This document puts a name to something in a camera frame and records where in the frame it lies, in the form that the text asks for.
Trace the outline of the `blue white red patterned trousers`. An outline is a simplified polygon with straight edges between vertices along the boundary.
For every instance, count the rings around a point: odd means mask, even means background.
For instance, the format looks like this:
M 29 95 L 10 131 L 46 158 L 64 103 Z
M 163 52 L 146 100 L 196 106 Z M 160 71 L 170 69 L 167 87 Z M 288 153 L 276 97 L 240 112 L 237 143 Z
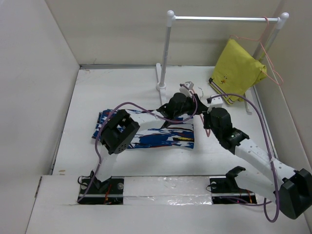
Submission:
M 91 136 L 96 139 L 97 134 L 112 109 L 106 109 L 98 113 L 98 119 L 95 126 L 95 132 Z M 146 118 L 151 120 L 151 115 L 142 110 L 126 109 L 131 117 Z M 171 124 L 168 128 L 149 128 L 139 129 L 127 149 L 147 149 L 165 146 L 178 146 L 185 148 L 194 148 L 194 118 L 180 124 Z

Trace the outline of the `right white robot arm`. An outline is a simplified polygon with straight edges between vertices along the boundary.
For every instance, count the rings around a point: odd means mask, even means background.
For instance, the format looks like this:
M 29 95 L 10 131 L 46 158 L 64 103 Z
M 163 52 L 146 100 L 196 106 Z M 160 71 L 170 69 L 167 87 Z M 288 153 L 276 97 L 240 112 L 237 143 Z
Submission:
M 296 170 L 259 148 L 247 134 L 234 128 L 226 109 L 213 107 L 204 114 L 205 127 L 210 128 L 219 144 L 261 172 L 258 179 L 243 167 L 227 172 L 226 188 L 231 192 L 251 190 L 274 202 L 290 219 L 297 219 L 312 205 L 312 175 L 306 169 Z

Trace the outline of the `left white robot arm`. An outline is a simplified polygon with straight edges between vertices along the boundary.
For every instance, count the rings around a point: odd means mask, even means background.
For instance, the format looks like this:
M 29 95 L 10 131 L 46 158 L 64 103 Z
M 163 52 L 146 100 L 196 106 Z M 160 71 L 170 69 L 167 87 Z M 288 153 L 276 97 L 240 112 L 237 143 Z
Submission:
M 138 131 L 182 124 L 207 110 L 197 94 L 187 97 L 183 93 L 175 93 L 168 103 L 152 111 L 132 102 L 118 105 L 108 114 L 96 137 L 98 164 L 91 177 L 92 188 L 100 194 L 107 191 L 117 156 L 126 150 Z

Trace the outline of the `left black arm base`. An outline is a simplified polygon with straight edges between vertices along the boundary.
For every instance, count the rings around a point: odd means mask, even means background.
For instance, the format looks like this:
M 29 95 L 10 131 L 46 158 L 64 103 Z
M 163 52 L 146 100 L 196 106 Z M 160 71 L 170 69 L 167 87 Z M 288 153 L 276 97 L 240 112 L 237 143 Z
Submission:
M 85 192 L 91 181 L 91 177 L 83 177 L 78 183 L 80 191 L 78 194 L 78 204 L 81 205 L 122 205 L 124 192 L 124 177 L 111 177 L 101 182 L 94 179 L 90 189 Z

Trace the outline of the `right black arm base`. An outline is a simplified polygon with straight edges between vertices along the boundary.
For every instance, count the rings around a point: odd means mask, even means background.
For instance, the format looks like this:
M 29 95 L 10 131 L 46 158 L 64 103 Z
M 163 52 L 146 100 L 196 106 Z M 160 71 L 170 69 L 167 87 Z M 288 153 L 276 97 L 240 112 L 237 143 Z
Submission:
M 257 205 L 255 193 L 238 187 L 235 178 L 246 169 L 237 166 L 225 175 L 212 176 L 206 190 L 212 195 L 213 204 Z

